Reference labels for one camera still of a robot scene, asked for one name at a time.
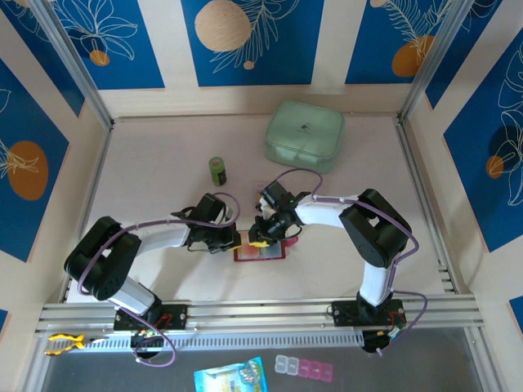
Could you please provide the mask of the red card holder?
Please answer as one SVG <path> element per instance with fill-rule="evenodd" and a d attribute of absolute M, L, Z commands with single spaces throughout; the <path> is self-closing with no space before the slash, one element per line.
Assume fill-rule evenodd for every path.
<path fill-rule="evenodd" d="M 234 262 L 283 260 L 286 250 L 298 242 L 298 238 L 291 238 L 269 247 L 254 247 L 248 243 L 247 230 L 241 230 L 239 233 L 241 246 L 234 250 Z"/>

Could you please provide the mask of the green cylindrical can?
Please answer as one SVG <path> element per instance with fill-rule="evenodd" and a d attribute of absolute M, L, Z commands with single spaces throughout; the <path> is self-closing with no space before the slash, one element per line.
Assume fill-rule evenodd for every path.
<path fill-rule="evenodd" d="M 221 157 L 212 157 L 208 161 L 212 182 L 215 186 L 223 186 L 227 182 L 226 168 Z"/>

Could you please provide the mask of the mint green zip case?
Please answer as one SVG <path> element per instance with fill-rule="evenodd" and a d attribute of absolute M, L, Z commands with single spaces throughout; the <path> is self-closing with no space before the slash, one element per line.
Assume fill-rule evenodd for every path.
<path fill-rule="evenodd" d="M 333 170 L 345 131 L 336 110 L 287 100 L 273 113 L 265 135 L 265 157 L 321 174 Z"/>

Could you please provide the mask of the blue printed packet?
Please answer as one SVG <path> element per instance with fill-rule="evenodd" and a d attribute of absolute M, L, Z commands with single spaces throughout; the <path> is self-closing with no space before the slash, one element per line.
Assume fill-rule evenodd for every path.
<path fill-rule="evenodd" d="M 269 392 L 261 357 L 199 370 L 194 373 L 194 388 L 195 392 Z"/>

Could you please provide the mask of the white and pink pill organiser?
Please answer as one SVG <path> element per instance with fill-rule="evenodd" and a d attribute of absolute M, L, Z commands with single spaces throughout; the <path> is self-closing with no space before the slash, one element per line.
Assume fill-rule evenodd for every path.
<path fill-rule="evenodd" d="M 275 356 L 274 370 L 278 374 L 298 376 L 315 381 L 331 382 L 333 380 L 333 365 L 331 363 L 288 357 L 282 354 Z"/>

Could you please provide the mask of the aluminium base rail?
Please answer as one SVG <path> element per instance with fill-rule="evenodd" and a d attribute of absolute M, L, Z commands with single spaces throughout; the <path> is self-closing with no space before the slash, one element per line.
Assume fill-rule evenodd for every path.
<path fill-rule="evenodd" d="M 333 298 L 270 301 L 192 301 L 186 314 L 186 331 L 290 332 L 334 329 L 328 316 Z M 109 331 L 116 311 L 109 303 L 45 304 L 36 333 L 75 329 Z M 418 328 L 482 327 L 484 320 L 472 294 L 430 295 Z"/>

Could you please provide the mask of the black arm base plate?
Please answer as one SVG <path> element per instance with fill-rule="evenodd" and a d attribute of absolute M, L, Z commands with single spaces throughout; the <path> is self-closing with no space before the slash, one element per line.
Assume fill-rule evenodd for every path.
<path fill-rule="evenodd" d="M 378 307 L 364 301 L 334 301 L 331 304 L 333 322 L 336 327 L 403 327 L 407 320 L 400 310 L 402 301 L 392 299 Z"/>
<path fill-rule="evenodd" d="M 143 315 L 139 315 L 150 325 L 160 330 L 184 330 L 186 328 L 188 305 L 153 305 Z M 132 317 L 125 310 L 118 310 L 114 318 L 115 331 L 138 331 L 146 325 Z"/>

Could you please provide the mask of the aluminium side rail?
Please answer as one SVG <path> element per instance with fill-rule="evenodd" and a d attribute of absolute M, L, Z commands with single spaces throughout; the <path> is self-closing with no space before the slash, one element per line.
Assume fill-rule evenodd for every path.
<path fill-rule="evenodd" d="M 109 147 L 110 147 L 113 130 L 114 130 L 114 122 L 111 123 L 110 129 L 107 131 L 107 134 L 106 134 L 103 144 L 101 146 L 101 151 L 96 160 L 96 165 L 94 167 L 93 176 L 92 176 L 92 179 L 87 188 L 87 198 L 83 205 L 81 220 L 80 220 L 78 228 L 76 229 L 76 232 L 73 236 L 73 247 L 75 247 L 76 244 L 80 241 L 85 229 L 87 228 L 89 216 L 92 211 L 92 206 L 93 206 L 93 203 L 94 203 L 94 200 L 96 197 L 96 191 L 97 191 L 98 184 L 99 184 L 99 181 L 101 178 L 101 173 L 103 172 L 103 167 L 105 165 L 105 159 L 106 159 Z M 68 293 L 69 293 L 70 280 L 71 280 L 71 278 L 67 274 L 63 274 L 62 280 L 60 281 L 60 290 L 58 291 L 58 297 L 57 297 L 58 304 L 65 303 Z"/>
<path fill-rule="evenodd" d="M 422 218 L 431 239 L 431 246 L 436 254 L 438 270 L 442 275 L 441 281 L 444 284 L 445 293 L 454 295 L 471 294 L 472 292 L 465 284 L 459 268 L 454 266 L 453 257 L 445 241 L 445 236 L 440 225 L 440 213 L 436 200 L 434 199 L 431 182 L 413 131 L 400 115 L 396 115 L 393 121 L 420 205 Z"/>

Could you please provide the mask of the yellow handled pliers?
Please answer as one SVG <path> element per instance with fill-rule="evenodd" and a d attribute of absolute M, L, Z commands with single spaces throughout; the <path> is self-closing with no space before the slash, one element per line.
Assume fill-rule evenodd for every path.
<path fill-rule="evenodd" d="M 45 350 L 45 355 L 58 356 L 71 350 L 85 350 L 89 345 L 101 343 L 106 339 L 106 336 L 86 337 L 83 334 L 53 334 L 47 338 L 47 342 L 52 343 L 52 347 Z"/>

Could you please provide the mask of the aluminium frame post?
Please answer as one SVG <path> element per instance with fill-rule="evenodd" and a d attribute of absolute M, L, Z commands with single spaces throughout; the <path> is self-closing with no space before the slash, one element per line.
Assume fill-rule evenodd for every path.
<path fill-rule="evenodd" d="M 451 2 L 449 14 L 443 19 L 432 45 L 413 80 L 409 94 L 397 115 L 400 124 L 404 125 L 409 119 L 409 115 L 415 109 L 420 97 L 432 80 L 473 3 L 474 0 L 453 0 Z"/>
<path fill-rule="evenodd" d="M 48 0 L 28 0 L 31 11 L 49 38 L 60 60 L 91 106 L 102 127 L 111 132 L 114 120 L 65 28 Z"/>

